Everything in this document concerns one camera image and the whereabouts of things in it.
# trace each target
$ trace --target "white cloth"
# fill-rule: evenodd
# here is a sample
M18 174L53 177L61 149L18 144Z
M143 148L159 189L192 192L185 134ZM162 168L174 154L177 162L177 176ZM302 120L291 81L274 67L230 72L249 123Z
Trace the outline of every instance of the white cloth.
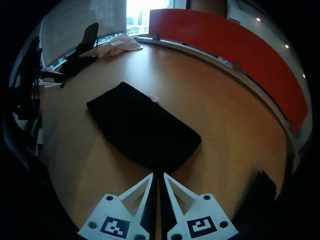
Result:
M97 56L99 58L103 58L117 55L123 51L137 51L141 49L140 44L136 40L123 34L81 54L80 56Z

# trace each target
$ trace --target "glass window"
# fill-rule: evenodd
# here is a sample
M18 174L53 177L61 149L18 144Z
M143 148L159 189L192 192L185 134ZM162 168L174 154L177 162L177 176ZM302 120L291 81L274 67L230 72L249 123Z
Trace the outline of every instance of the glass window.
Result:
M172 7L169 0L127 0L127 35L149 33L150 10Z

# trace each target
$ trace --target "screw hole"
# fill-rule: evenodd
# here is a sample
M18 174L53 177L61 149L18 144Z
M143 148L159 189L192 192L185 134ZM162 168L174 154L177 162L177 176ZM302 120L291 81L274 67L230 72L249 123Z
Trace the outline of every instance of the screw hole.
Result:
M141 234L138 234L134 236L134 240L146 240L146 237Z
M97 224L95 222L89 222L88 227L91 229L95 229L97 227Z
M227 226L228 226L228 222L226 222L226 221L223 221L220 223L221 228L226 228Z
M182 235L181 234L173 234L171 236L171 240L182 240Z

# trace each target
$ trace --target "black chair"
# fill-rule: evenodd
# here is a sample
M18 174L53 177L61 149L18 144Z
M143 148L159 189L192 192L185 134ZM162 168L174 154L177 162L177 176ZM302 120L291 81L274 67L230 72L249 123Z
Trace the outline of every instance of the black chair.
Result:
M78 57L79 55L83 54L84 52L93 49L95 41L97 41L98 45L98 29L99 24L97 22L88 26L84 31L82 42L78 44L78 46L76 47L76 51L70 56L68 56L66 60L72 60L75 57Z
M70 56L66 58L66 62L62 65L62 68L59 72L64 75L57 76L54 78L55 82L62 82L63 84L60 86L64 87L64 82L69 77L74 77L80 70L85 68L87 65L93 63L96 58L95 57L79 57L84 52L87 52L94 47L95 41L97 41L98 45L98 29L99 24L97 22L91 24L84 31L84 35L82 38L82 42L78 44L76 47L76 51L72 53Z

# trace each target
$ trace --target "chair backrest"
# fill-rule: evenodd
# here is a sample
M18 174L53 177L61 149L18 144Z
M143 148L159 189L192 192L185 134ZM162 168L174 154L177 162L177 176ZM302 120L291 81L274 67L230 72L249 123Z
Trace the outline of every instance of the chair backrest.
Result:
M97 22L88 26L84 31L84 35L81 43L86 44L91 48L93 48L94 42L96 41L96 38L98 36L98 29L99 29L99 24Z

